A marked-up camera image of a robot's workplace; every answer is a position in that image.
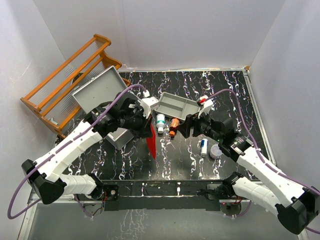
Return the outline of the grey metal medicine case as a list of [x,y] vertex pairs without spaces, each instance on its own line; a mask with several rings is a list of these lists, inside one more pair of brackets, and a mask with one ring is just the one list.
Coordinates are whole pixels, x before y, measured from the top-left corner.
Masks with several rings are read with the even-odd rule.
[[107,108],[102,119],[93,127],[116,149],[122,149],[134,137],[130,128],[134,116],[143,116],[141,99],[126,86],[115,67],[111,66],[72,94],[86,113],[84,120],[92,125]]

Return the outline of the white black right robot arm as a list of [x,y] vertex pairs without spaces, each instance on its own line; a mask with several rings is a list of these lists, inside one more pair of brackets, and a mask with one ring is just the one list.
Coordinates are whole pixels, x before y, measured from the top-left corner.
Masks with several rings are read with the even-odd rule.
[[300,234],[320,214],[320,195],[288,178],[261,155],[254,143],[237,132],[230,117],[215,120],[189,114],[177,126],[185,137],[205,135],[218,142],[222,153],[253,173],[262,184],[256,184],[238,172],[224,179],[216,188],[220,195],[233,199],[244,197],[274,214],[291,233]]

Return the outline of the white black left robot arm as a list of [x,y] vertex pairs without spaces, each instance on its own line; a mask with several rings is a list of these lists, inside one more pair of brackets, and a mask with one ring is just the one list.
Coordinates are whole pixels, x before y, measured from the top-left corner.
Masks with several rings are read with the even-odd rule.
[[42,203],[51,204],[63,195],[101,198],[104,184],[95,174],[66,175],[64,171],[87,149],[118,129],[151,140],[155,136],[152,110],[158,104],[155,97],[139,99],[131,92],[118,94],[114,101],[103,102],[88,112],[72,133],[48,154],[34,161],[27,159],[22,170]]

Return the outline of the red first aid kit pouch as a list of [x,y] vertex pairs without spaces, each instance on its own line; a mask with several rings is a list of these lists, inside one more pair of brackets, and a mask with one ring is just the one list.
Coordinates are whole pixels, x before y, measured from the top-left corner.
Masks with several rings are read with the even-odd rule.
[[149,153],[152,156],[153,159],[156,159],[156,133],[154,130],[153,125],[150,126],[150,130],[151,130],[151,137],[148,137],[146,139],[146,143],[149,149]]

